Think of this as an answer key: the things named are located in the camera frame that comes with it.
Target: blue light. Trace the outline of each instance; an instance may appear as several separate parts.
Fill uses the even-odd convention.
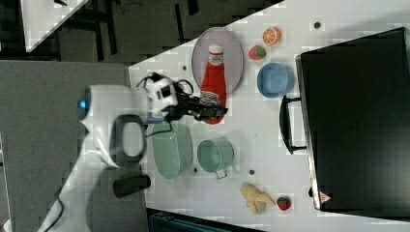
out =
[[[81,108],[85,108],[85,101],[81,101],[81,103],[79,104],[79,106],[81,106]]]

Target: ketchup bottle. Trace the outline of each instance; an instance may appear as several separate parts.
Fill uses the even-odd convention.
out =
[[[223,47],[218,44],[209,46],[209,60],[201,86],[200,103],[206,106],[226,105],[225,65]],[[207,124],[218,124],[223,116],[205,120]]]

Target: red fruit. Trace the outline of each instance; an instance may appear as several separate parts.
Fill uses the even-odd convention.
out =
[[[255,45],[249,51],[249,58],[252,60],[260,60],[266,56],[266,50],[260,45]]]
[[[280,198],[278,198],[277,204],[281,210],[285,211],[290,208],[290,206],[292,205],[292,202],[290,201],[289,197],[281,196]]]

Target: yellow toy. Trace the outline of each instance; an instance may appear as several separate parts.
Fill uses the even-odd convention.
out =
[[[247,199],[247,207],[250,208],[254,215],[258,214],[258,209],[265,209],[265,204],[275,205],[275,201],[265,192],[259,190],[251,184],[241,186],[241,194]]]

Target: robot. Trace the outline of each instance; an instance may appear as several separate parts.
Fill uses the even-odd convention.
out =
[[[187,85],[191,93],[184,91]],[[201,105],[192,93],[188,81],[176,82],[155,72],[134,88],[88,87],[78,101],[79,119],[88,133],[73,170],[60,188],[39,232],[89,232],[86,207],[101,174],[108,167],[139,165],[146,150],[146,137],[152,135],[145,134],[149,124],[167,122],[170,130],[166,131],[172,131],[170,122],[184,115],[202,121],[226,114],[227,108]]]

